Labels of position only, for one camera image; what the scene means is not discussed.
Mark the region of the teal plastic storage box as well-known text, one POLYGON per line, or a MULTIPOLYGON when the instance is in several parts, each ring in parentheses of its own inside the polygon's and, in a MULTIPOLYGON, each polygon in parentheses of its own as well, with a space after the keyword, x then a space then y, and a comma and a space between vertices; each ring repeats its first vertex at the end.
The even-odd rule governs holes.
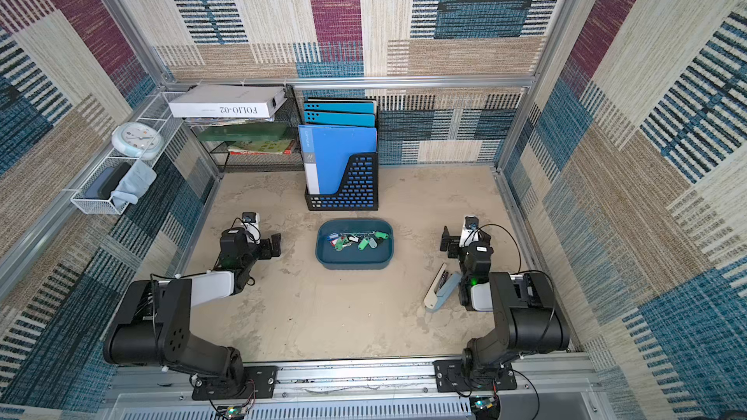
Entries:
POLYGON ((324 223, 317 233, 315 257, 328 270, 383 270, 394 256, 394 231, 389 223, 373 218, 336 219, 324 223), (359 250, 359 243, 348 240, 348 235, 362 238, 374 236, 376 231, 389 234, 389 239, 377 239, 379 246, 372 249, 369 245, 359 250), (344 236, 344 249, 337 251, 335 245, 328 241, 333 234, 344 236))

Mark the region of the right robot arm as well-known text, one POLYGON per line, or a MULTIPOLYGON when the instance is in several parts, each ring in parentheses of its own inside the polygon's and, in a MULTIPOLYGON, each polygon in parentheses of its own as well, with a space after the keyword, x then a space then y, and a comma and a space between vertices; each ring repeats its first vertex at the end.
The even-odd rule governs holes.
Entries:
POLYGON ((568 348, 570 330, 548 274, 493 271, 490 237, 479 227, 463 229, 459 236, 444 229, 440 250, 459 261, 459 271, 441 267, 424 299, 426 308, 436 311, 457 295, 465 309, 491 314, 494 324, 485 336, 470 339, 459 361, 433 363, 440 393, 466 397, 515 390, 515 360, 568 348))

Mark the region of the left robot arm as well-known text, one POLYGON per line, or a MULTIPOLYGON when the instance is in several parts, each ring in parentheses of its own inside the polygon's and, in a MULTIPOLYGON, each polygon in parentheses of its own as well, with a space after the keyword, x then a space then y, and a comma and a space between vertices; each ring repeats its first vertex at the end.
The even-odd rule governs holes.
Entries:
POLYGON ((223 231, 215 268, 202 274, 151 275, 130 284, 107 338, 103 358, 118 367, 161 367, 190 377, 195 401, 256 400, 274 395, 274 366, 245 367, 240 351, 191 332, 193 308, 241 293, 259 260, 281 254, 281 236, 253 226, 223 231))

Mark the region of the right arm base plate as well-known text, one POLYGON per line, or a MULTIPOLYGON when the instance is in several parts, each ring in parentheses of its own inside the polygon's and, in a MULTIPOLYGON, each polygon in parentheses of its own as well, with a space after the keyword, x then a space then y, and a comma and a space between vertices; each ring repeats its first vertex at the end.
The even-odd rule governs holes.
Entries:
POLYGON ((466 369, 461 361, 441 359, 433 362, 433 369, 439 393, 467 395, 517 389, 515 372, 511 366, 466 369))

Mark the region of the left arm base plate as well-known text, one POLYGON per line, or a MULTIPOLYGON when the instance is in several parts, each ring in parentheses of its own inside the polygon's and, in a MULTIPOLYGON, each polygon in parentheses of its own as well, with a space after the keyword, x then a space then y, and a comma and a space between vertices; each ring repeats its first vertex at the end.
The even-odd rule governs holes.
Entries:
POLYGON ((193 401, 264 400, 274 395, 278 366, 244 366, 237 378, 194 376, 193 401))

